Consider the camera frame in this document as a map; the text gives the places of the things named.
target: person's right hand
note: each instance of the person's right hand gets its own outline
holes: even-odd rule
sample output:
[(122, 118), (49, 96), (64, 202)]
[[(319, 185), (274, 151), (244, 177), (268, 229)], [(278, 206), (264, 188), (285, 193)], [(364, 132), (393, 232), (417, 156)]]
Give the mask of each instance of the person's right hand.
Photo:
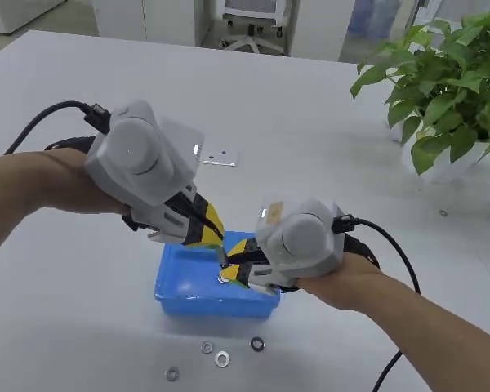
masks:
[(354, 253), (343, 255), (343, 265), (319, 278), (301, 278), (296, 285), (321, 301), (342, 310), (357, 310), (363, 290), (373, 278), (385, 275), (365, 257)]

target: blue container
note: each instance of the blue container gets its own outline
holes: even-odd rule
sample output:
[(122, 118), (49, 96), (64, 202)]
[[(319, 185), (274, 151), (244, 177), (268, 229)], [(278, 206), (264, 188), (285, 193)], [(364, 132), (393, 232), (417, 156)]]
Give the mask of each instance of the blue container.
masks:
[[(225, 232), (228, 251), (253, 233)], [(218, 282), (216, 253), (204, 248), (166, 245), (154, 297), (170, 315), (225, 316), (267, 319), (279, 304), (279, 293), (267, 296), (237, 284)]]

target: metal washer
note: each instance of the metal washer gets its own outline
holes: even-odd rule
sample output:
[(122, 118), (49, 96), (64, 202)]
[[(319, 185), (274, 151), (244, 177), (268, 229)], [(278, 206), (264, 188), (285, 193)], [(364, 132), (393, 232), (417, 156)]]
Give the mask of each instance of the metal washer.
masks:
[(257, 353), (263, 351), (263, 349), (265, 348), (265, 341), (261, 339), (259, 336), (254, 336), (251, 339), (251, 348)]
[(226, 368), (229, 366), (230, 363), (230, 355), (226, 351), (220, 351), (218, 354), (216, 354), (216, 357), (214, 357), (214, 362), (216, 363), (216, 366), (219, 368)]
[(176, 381), (180, 377), (180, 369), (176, 366), (171, 366), (169, 370), (165, 372), (165, 378), (167, 381)]
[(227, 284), (229, 280), (221, 275), (218, 275), (218, 282), (220, 282), (221, 284)]
[(214, 349), (214, 345), (212, 344), (211, 341), (204, 341), (202, 343), (202, 353), (204, 354), (210, 354), (212, 352), (212, 350)]

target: white cabinet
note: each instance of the white cabinet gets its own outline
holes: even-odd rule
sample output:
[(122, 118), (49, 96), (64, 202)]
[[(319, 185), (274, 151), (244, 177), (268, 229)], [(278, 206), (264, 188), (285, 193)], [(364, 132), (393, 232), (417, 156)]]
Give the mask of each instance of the white cabinet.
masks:
[(345, 41), (354, 0), (299, 0), (290, 45), (292, 57), (337, 61)]
[(143, 0), (93, 0), (92, 6), (101, 37), (146, 39)]
[(210, 24), (209, 0), (93, 0), (102, 37), (199, 47)]
[(12, 33), (64, 0), (0, 0), (0, 33)]
[(144, 0), (147, 40), (199, 47), (210, 24), (207, 0)]

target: black cable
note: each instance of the black cable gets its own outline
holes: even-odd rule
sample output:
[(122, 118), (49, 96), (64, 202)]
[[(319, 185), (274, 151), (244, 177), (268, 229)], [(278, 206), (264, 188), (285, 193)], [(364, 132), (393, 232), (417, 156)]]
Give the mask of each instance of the black cable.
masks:
[(377, 392), (381, 388), (381, 384), (383, 384), (386, 376), (389, 374), (390, 370), (394, 367), (395, 363), (398, 362), (402, 355), (403, 353), (401, 352), (401, 350), (395, 353), (394, 357), (392, 357), (390, 362), (388, 362), (388, 364), (383, 369), (383, 372), (381, 372), (381, 374), (377, 378), (376, 384), (374, 385), (374, 388), (372, 388), (372, 392)]
[[(355, 218), (354, 224), (365, 225), (367, 227), (370, 227), (371, 229), (374, 229), (375, 231), (377, 231), (379, 234), (381, 234), (383, 237), (386, 238), (386, 240), (394, 247), (396, 252), (403, 260), (405, 267), (407, 267), (408, 273), (410, 274), (410, 279), (412, 280), (412, 285), (414, 286), (414, 290), (416, 291), (417, 294), (421, 294), (421, 289), (419, 288), (419, 282), (417, 281), (416, 272), (412, 268), (412, 265), (410, 264), (410, 260), (408, 259), (407, 255), (405, 254), (403, 249), (399, 246), (399, 244), (396, 242), (396, 240), (385, 229), (383, 229), (379, 225), (376, 225), (375, 223), (369, 220)], [(402, 355), (403, 352), (400, 350), (394, 355), (394, 357), (392, 357), (390, 362), (388, 362), (388, 364), (383, 369), (383, 372), (381, 372), (380, 376), (377, 378), (376, 384), (374, 385), (374, 388), (372, 388), (372, 392), (377, 392), (381, 388), (381, 384), (383, 384), (383, 381), (385, 380), (386, 376), (389, 374), (390, 370), (394, 367), (394, 365), (398, 362), (398, 360), (402, 357)]]
[(365, 225), (367, 227), (370, 227), (371, 229), (374, 229), (377, 231), (379, 234), (381, 234), (383, 237), (386, 238), (386, 240), (394, 247), (396, 252), (399, 254), (401, 259), (403, 259), (403, 263), (405, 264), (405, 267), (407, 267), (407, 271), (410, 274), (410, 279), (412, 280), (412, 285), (414, 286), (414, 291), (417, 294), (421, 294), (421, 289), (419, 288), (419, 282), (417, 282), (417, 276), (416, 273), (414, 272), (414, 269), (412, 268), (412, 265), (410, 264), (410, 260), (408, 259), (407, 255), (403, 251), (403, 249), (398, 245), (396, 240), (392, 238), (390, 234), (386, 232), (382, 227), (376, 225), (375, 223), (372, 223), (369, 220), (364, 220), (360, 218), (355, 218), (355, 225)]
[(15, 141), (13, 141), (12, 145), (7, 149), (4, 155), (13, 154), (19, 145), (25, 140), (29, 133), (47, 116), (55, 113), (58, 110), (62, 110), (65, 108), (78, 108), (88, 115), (92, 111), (92, 107), (88, 104), (84, 104), (83, 102), (79, 102), (77, 100), (66, 100), (64, 102), (59, 102), (58, 104), (54, 104), (53, 106), (49, 106), (47, 109), (40, 112), (33, 120), (24, 128), (24, 130), (18, 135)]
[[(383, 229), (379, 225), (376, 225), (375, 223), (369, 220), (356, 218), (352, 215), (343, 215), (343, 216), (338, 216), (336, 219), (334, 219), (332, 225), (332, 231), (334, 233), (345, 233), (348, 231), (353, 231), (354, 227), (357, 225), (365, 225), (367, 227), (370, 227), (371, 229), (374, 229), (383, 237), (385, 237), (385, 239), (392, 245), (392, 247), (394, 247), (396, 252), (399, 254), (401, 259), (403, 260), (403, 263), (405, 264), (405, 267), (407, 267), (407, 271), (410, 274), (410, 279), (412, 280), (412, 285), (414, 286), (414, 291), (417, 294), (421, 294), (421, 289), (419, 288), (419, 282), (417, 281), (416, 272), (412, 268), (412, 264), (410, 264), (410, 260), (408, 259), (403, 249), (399, 246), (397, 241), (385, 229)], [(380, 376), (377, 378), (376, 384), (374, 385), (372, 392), (377, 392), (381, 388), (381, 384), (383, 384), (383, 381), (385, 380), (386, 376), (389, 374), (392, 367), (398, 362), (398, 360), (402, 356), (403, 356), (403, 352), (400, 350), (394, 355), (394, 357), (392, 357), (390, 362), (388, 362), (388, 364), (383, 369), (383, 372), (381, 372)]]

